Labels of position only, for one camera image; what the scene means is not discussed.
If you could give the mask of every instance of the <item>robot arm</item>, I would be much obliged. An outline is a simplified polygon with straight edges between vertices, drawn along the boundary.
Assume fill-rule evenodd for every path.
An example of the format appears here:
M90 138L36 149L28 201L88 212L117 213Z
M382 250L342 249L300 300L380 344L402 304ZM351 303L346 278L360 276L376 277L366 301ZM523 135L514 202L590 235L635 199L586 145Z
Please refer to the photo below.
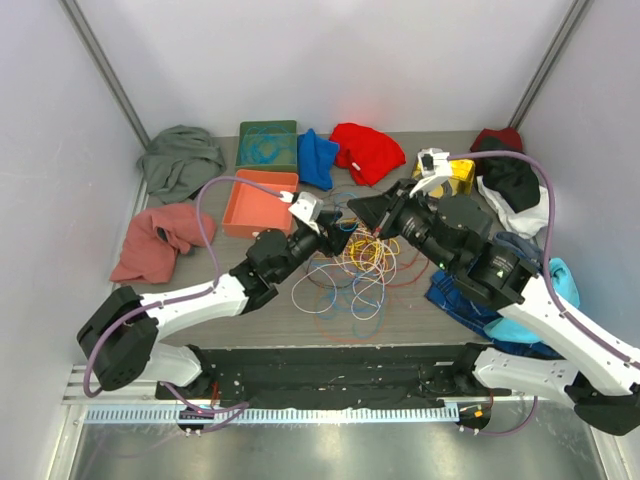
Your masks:
M640 350L568 303L560 311L531 263L488 240L491 218L470 197L443 198L435 211L418 202L418 192L446 180L442 162L447 156L427 152L425 157L431 158L420 159L422 180L399 181L382 195L350 200L349 208L379 238L402 236L451 274L469 300L514 319L564 357L537 360L490 346L469 346L459 362L460 372L488 388L521 391L571 406L587 423L611 434L635 428L640 424L640 370L633 359L640 358ZM614 355L616 350L629 360Z
M336 223L340 214L322 210L322 201L302 192L288 195L297 230L288 237L280 230L261 232L247 250L247 258L214 282L167 293L137 295L131 287L115 290L78 333L87 358L93 362L103 390L122 388L136 379L169 382L188 398L211 387L211 367L195 346L172 347L162 339L184 328L220 317L243 315L277 294L284 281L314 253L340 254L351 235ZM140 312L113 327L123 315ZM107 329L113 332L102 344Z

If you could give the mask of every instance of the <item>green cloth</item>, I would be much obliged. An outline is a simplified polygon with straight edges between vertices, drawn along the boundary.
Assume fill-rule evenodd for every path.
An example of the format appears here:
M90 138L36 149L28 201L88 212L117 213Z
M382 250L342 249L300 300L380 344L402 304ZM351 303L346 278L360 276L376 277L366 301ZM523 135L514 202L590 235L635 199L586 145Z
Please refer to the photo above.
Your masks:
M138 159L147 193L164 204L182 202L227 166L220 147L203 128L178 125L158 134Z

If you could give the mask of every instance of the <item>pink cloth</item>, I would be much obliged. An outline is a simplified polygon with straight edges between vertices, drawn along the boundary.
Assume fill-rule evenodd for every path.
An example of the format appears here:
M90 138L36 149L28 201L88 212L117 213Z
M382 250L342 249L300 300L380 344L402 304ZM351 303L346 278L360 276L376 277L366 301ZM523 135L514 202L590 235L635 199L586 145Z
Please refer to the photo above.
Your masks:
M206 214L202 222L209 243L216 224ZM166 241L159 235L164 230ZM178 253L192 245L204 247L196 222L196 209L186 203L149 208L133 217L122 246L120 262L111 273L115 283L166 283L171 279Z

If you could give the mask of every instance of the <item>white wall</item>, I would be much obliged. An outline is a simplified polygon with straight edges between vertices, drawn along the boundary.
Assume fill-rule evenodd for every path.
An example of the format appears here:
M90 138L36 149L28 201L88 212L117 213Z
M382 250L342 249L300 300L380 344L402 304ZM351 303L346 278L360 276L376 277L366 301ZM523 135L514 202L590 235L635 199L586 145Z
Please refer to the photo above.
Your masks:
M0 2L0 478L44 478L141 152L56 1Z
M594 2L522 128L558 190L554 255L581 310L640 347L640 3ZM640 478L640 429L625 437Z
M501 126L570 0L81 0L151 135Z

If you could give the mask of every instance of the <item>orange tray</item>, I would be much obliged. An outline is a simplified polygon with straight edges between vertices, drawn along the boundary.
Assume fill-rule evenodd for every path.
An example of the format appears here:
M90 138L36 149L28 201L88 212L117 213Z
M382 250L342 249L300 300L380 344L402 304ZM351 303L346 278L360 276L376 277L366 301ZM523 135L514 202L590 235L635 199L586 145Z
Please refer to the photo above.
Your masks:
M241 169L236 176L278 192L293 193L298 188L298 175L295 173ZM235 182L222 219L222 229L231 237L242 238L253 238L267 228L278 228L289 234L293 230L293 217L288 209L289 204L273 195L246 183Z

